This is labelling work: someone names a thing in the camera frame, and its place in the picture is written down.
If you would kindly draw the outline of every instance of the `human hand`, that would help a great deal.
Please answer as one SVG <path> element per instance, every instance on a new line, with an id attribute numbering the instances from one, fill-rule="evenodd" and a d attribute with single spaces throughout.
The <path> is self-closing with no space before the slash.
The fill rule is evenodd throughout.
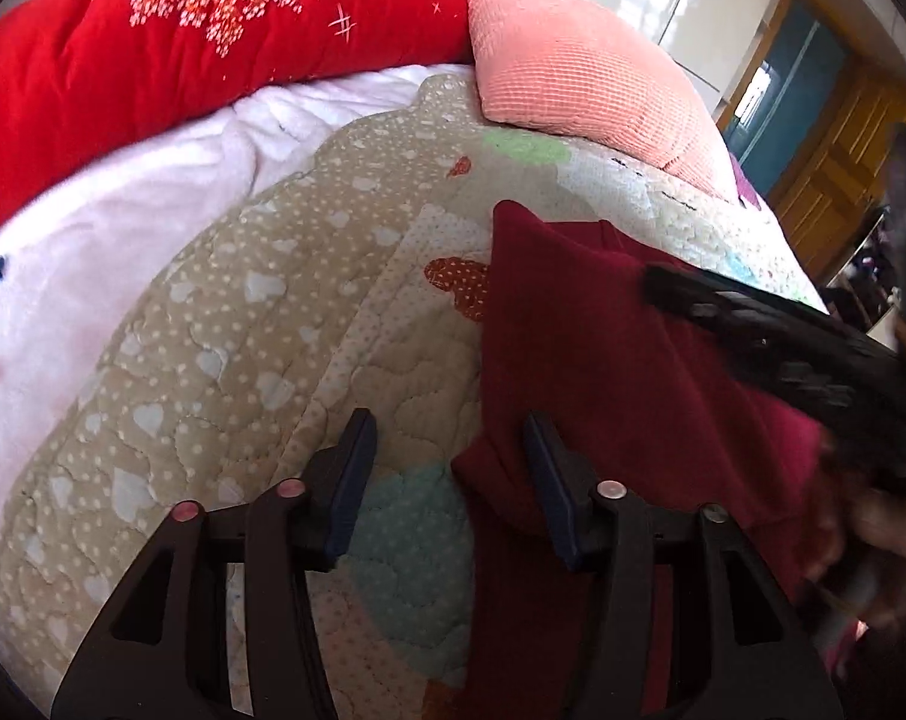
<path id="1" fill-rule="evenodd" d="M 889 553 L 874 603 L 862 613 L 872 628 L 906 634 L 906 499 L 871 488 L 859 473 L 835 469 L 830 442 L 805 498 L 805 528 L 797 558 L 807 579 L 818 581 L 840 560 L 852 531 Z"/>

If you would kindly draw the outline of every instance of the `red quilt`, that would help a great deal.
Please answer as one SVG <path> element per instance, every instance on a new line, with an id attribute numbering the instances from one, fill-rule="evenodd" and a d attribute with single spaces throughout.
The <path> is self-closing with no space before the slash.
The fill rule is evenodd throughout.
<path id="1" fill-rule="evenodd" d="M 0 225 L 268 84 L 469 58 L 466 0 L 32 0 L 0 19 Z"/>
<path id="2" fill-rule="evenodd" d="M 568 573 L 546 538 L 521 445 L 530 410 L 549 413 L 601 479 L 649 503 L 723 504 L 787 591 L 800 579 L 794 550 L 819 427 L 730 378 L 699 328 L 645 305 L 638 281 L 650 262 L 676 260 L 606 221 L 545 224 L 515 203 L 496 206 L 484 432 L 453 464 L 475 538 L 460 717 L 556 720 L 583 635 L 590 578 Z M 669 632 L 653 631 L 662 675 L 658 634 Z"/>

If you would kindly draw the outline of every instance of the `white sheet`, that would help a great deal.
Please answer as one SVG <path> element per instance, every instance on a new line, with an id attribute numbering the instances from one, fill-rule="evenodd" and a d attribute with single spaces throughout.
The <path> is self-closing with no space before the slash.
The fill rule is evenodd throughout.
<path id="1" fill-rule="evenodd" d="M 0 519 L 16 477 L 159 269 L 230 206 L 309 167 L 337 129 L 410 104 L 440 73 L 471 69 L 409 66 L 262 89 L 101 159 L 0 230 Z"/>

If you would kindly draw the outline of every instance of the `beige quilted blanket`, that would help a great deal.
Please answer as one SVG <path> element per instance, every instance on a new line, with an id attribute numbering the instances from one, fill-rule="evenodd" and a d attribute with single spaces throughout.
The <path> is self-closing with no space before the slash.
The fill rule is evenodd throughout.
<path id="1" fill-rule="evenodd" d="M 346 127 L 314 170 L 186 247 L 19 480 L 0 532 L 0 658 L 39 706 L 171 504 L 248 501 L 367 406 L 380 448 L 350 554 L 311 577 L 325 667 L 341 718 L 442 716 L 471 594 L 448 463 L 478 429 L 482 274 L 507 198 L 546 220 L 608 218 L 818 304 L 768 212 L 593 143 L 489 124 L 469 82 L 428 80 L 411 109 Z"/>

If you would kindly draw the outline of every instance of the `pink pillow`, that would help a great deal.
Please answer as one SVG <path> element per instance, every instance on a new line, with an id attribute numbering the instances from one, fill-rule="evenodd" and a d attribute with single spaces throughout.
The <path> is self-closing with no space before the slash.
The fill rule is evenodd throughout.
<path id="1" fill-rule="evenodd" d="M 670 56 L 588 0 L 466 0 L 488 119 L 578 135 L 736 202 L 719 130 Z"/>

